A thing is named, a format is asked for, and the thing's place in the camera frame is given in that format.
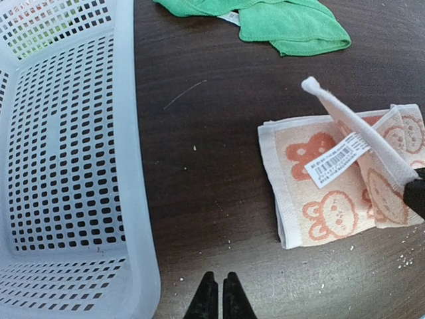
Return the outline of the white perforated plastic basket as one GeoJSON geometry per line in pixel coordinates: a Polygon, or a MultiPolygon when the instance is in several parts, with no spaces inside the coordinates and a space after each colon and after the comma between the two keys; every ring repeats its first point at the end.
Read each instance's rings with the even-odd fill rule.
{"type": "Polygon", "coordinates": [[[1,2],[1,317],[152,318],[132,1],[1,2]]]}

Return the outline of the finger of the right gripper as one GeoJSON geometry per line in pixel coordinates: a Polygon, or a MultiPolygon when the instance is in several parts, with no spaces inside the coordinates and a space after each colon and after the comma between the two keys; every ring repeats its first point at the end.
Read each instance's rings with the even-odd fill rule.
{"type": "Polygon", "coordinates": [[[421,218],[425,218],[424,168],[415,169],[419,178],[408,182],[404,187],[403,201],[421,218]]]}

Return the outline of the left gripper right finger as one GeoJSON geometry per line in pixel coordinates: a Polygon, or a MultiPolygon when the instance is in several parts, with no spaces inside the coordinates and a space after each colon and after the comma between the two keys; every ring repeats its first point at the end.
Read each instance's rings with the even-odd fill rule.
{"type": "Polygon", "coordinates": [[[235,272],[223,280],[222,311],[224,319],[257,319],[235,272]]]}

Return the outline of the orange bunny pattern towel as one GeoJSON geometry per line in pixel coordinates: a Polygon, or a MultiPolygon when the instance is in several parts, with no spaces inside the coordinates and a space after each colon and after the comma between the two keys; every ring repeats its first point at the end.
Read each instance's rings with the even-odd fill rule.
{"type": "Polygon", "coordinates": [[[324,245],[370,228],[424,219],[403,201],[424,168],[424,119],[416,104],[356,113],[313,77],[302,88],[327,110],[263,123],[262,162],[285,249],[324,245]]]}

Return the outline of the green microfiber towel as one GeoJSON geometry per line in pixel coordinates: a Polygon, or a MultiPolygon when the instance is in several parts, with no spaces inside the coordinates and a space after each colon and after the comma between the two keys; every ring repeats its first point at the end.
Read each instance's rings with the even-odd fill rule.
{"type": "Polygon", "coordinates": [[[269,42],[281,56],[347,49],[348,32],[319,1],[158,1],[176,17],[205,16],[240,27],[244,42],[269,42]]]}

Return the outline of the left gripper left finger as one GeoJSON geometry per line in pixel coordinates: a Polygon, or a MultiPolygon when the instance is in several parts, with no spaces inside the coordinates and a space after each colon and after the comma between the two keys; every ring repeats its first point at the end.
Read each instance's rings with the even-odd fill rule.
{"type": "Polygon", "coordinates": [[[183,317],[184,319],[217,319],[218,318],[218,284],[214,272],[208,271],[183,317]]]}

